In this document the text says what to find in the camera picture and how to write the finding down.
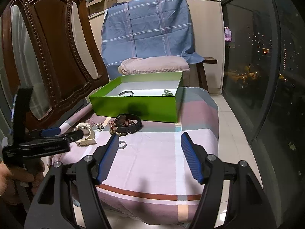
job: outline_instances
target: finger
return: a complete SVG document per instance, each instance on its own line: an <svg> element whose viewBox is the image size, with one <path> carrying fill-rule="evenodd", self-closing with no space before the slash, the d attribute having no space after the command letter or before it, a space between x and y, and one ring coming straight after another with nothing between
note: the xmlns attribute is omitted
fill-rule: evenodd
<svg viewBox="0 0 305 229"><path fill-rule="evenodd" d="M41 159L35 164L35 169L41 172L45 171L45 164Z"/></svg>
<svg viewBox="0 0 305 229"><path fill-rule="evenodd" d="M36 194L36 193L37 193L38 188L39 188L39 186L38 186L38 187L32 187L32 193L33 193L33 194Z"/></svg>
<svg viewBox="0 0 305 229"><path fill-rule="evenodd" d="M35 178L34 178L34 181L32 182L32 186L33 187L37 187L40 185L40 183L42 182L43 180L43 173L42 172L39 172Z"/></svg>
<svg viewBox="0 0 305 229"><path fill-rule="evenodd" d="M40 167L41 167L40 171L45 172L45 163L41 159L40 159Z"/></svg>
<svg viewBox="0 0 305 229"><path fill-rule="evenodd" d="M4 179L19 180L27 183L34 181L34 176L30 172L18 166L8 167L3 162L0 163L0 175L4 177Z"/></svg>

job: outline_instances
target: ceramic floor tile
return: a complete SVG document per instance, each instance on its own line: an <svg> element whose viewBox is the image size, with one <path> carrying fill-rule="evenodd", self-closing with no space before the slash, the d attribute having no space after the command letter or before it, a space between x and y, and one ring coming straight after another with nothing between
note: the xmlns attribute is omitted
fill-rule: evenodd
<svg viewBox="0 0 305 229"><path fill-rule="evenodd" d="M83 214L81 212L81 209L79 207L76 207L73 205L74 208L74 214L75 214L75 218L76 218L76 223L79 226L85 227L85 223L83 221Z"/></svg>
<svg viewBox="0 0 305 229"><path fill-rule="evenodd" d="M148 225L142 221L137 221L129 217L119 219L112 229L184 229L179 225Z"/></svg>
<svg viewBox="0 0 305 229"><path fill-rule="evenodd" d="M225 180L222 188L221 202L227 202L229 200L229 188L230 188L230 180Z"/></svg>
<svg viewBox="0 0 305 229"><path fill-rule="evenodd" d="M232 111L222 95L211 95L211 97L214 100L214 102L217 104L218 109L220 111L223 112Z"/></svg>
<svg viewBox="0 0 305 229"><path fill-rule="evenodd" d="M251 147L248 144L248 141L246 139L245 134L243 133L243 130L241 126L239 125L235 115L231 111L221 112L221 118L220 121L223 121L223 118L225 119L225 122L228 124L228 128L230 129L230 132L233 136L233 139L235 141L235 145L239 154L240 159L239 160L245 160L249 163L249 165L252 168L252 171L254 172L255 176L259 180L260 184L262 185L262 181L260 178L260 173L253 155L253 152L251 150Z"/></svg>
<svg viewBox="0 0 305 229"><path fill-rule="evenodd" d="M224 224L226 213L227 213L227 207L228 207L228 202L220 203L215 227L218 227L218 226L221 226Z"/></svg>
<svg viewBox="0 0 305 229"><path fill-rule="evenodd" d="M219 115L219 141L218 157L224 162L238 163L240 156L228 124L223 119L222 112Z"/></svg>

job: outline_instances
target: wristwatch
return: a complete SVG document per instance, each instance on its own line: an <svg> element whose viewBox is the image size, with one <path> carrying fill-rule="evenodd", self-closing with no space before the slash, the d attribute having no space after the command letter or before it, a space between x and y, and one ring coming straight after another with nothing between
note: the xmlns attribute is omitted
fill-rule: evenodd
<svg viewBox="0 0 305 229"><path fill-rule="evenodd" d="M73 131L76 130L82 130L84 135L88 135L86 138L82 138L75 143L77 143L79 146L88 146L88 145L94 145L96 144L94 138L95 138L95 133L94 130L91 128L91 126L88 123L81 122L79 123Z"/></svg>

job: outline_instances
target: gray tile floor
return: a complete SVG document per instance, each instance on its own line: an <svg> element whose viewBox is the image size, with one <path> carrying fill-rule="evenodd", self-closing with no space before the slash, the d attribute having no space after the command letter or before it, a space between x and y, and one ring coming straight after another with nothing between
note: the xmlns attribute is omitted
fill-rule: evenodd
<svg viewBox="0 0 305 229"><path fill-rule="evenodd" d="M212 99L218 105L219 116L219 148L218 157L225 162L237 163L246 160L261 183L260 173L256 165L253 153L246 137L231 108L222 95L212 95ZM215 226L222 225L228 205L229 181L224 182L222 202L219 208L219 216ZM84 227L81 210L74 207L77 223ZM113 229L178 229L178 225L147 225L144 222L129 217L122 217L112 212L106 212Z"/></svg>

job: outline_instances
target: blue gripper pad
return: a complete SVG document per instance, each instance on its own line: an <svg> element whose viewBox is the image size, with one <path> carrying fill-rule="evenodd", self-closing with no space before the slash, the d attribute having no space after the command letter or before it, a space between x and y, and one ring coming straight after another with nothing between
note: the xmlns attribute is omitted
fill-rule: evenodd
<svg viewBox="0 0 305 229"><path fill-rule="evenodd" d="M53 127L43 130L40 135L42 137L53 137L55 135L59 135L60 133L61 133L61 129L59 127Z"/></svg>
<svg viewBox="0 0 305 229"><path fill-rule="evenodd" d="M198 183L203 182L203 175L201 171L201 163L196 156L195 151L193 150L193 142L188 139L187 133L184 132L181 135L181 147L183 150L183 153L185 155L185 158L188 162L189 168L191 170L192 176L194 179L198 181Z"/></svg>
<svg viewBox="0 0 305 229"><path fill-rule="evenodd" d="M107 142L106 146L108 146L107 151L99 164L99 172L97 175L97 180L101 184L102 181L107 179L110 168L112 166L114 157L119 148L119 137L115 135L115 137L111 137Z"/></svg>

